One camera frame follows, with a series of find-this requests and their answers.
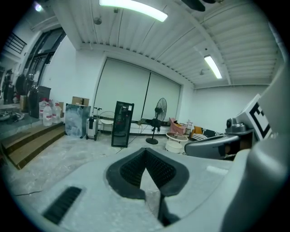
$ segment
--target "black display stand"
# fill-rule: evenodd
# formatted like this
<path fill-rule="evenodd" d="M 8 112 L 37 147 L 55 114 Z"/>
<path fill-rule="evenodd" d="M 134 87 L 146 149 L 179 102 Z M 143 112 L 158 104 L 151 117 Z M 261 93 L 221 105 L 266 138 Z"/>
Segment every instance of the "black display stand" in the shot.
<path fill-rule="evenodd" d="M 112 131 L 112 147 L 128 147 L 134 104 L 117 101 Z"/>

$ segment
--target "fluorescent tube light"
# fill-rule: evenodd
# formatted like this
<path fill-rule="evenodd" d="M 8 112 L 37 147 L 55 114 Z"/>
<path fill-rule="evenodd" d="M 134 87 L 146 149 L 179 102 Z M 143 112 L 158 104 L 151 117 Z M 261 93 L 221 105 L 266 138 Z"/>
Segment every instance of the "fluorescent tube light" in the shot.
<path fill-rule="evenodd" d="M 167 14 L 163 13 L 160 10 L 157 10 L 143 3 L 135 2 L 131 0 L 100 0 L 100 5 L 114 6 L 114 7 L 121 7 L 121 8 L 130 9 L 130 10 L 135 10 L 145 15 L 149 15 L 161 22 L 164 22 L 164 20 L 168 17 Z"/>
<path fill-rule="evenodd" d="M 39 5 L 37 2 L 35 3 L 34 8 L 36 9 L 36 11 L 40 12 L 42 10 L 41 5 Z"/>
<path fill-rule="evenodd" d="M 214 75 L 216 75 L 217 79 L 222 79 L 221 73 L 219 72 L 219 69 L 216 63 L 214 62 L 213 58 L 211 56 L 205 56 L 204 59 L 212 69 Z"/>

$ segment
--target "wooden step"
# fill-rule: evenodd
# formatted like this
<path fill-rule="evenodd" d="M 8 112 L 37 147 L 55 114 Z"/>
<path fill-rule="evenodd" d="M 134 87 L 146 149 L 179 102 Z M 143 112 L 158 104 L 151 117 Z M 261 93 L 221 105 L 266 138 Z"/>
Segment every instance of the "wooden step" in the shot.
<path fill-rule="evenodd" d="M 8 155 L 11 162 L 17 169 L 22 169 L 28 162 L 30 162 L 41 151 L 51 145 L 53 142 L 64 136 L 65 126 L 61 125 L 48 133 L 39 136 L 29 143 L 21 146 L 17 150 Z"/>
<path fill-rule="evenodd" d="M 35 126 L 32 128 L 29 128 L 28 130 L 19 132 L 13 136 L 5 138 L 1 141 L 3 145 L 4 153 L 6 155 L 9 155 L 13 151 L 20 148 L 21 146 L 24 146 L 30 141 L 36 139 L 37 137 L 42 136 L 62 125 L 63 123 L 61 122 L 58 124 L 53 124 L 52 126 L 43 126 L 43 125 Z"/>

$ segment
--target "striped cushion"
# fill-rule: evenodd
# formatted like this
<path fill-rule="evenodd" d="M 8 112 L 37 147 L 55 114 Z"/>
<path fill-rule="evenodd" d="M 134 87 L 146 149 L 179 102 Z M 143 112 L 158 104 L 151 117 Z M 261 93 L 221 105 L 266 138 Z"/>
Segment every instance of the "striped cushion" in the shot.
<path fill-rule="evenodd" d="M 204 140 L 204 139 L 207 139 L 207 136 L 194 133 L 192 136 L 192 139 L 193 140 Z"/>

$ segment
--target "water bottle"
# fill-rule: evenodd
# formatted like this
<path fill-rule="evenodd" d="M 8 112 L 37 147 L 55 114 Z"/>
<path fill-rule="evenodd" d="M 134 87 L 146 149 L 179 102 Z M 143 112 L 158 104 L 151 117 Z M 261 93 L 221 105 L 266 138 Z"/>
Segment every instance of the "water bottle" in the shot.
<path fill-rule="evenodd" d="M 60 123 L 61 110 L 59 103 L 55 103 L 55 106 L 53 107 L 53 123 Z"/>
<path fill-rule="evenodd" d="M 46 107 L 43 110 L 43 125 L 51 126 L 53 124 L 53 111 L 47 102 Z"/>
<path fill-rule="evenodd" d="M 48 102 L 49 102 L 50 108 L 53 108 L 53 101 L 52 100 L 49 100 Z"/>
<path fill-rule="evenodd" d="M 46 98 L 43 98 L 42 101 L 39 103 L 39 119 L 43 119 L 44 116 L 44 108 L 46 107 Z"/>

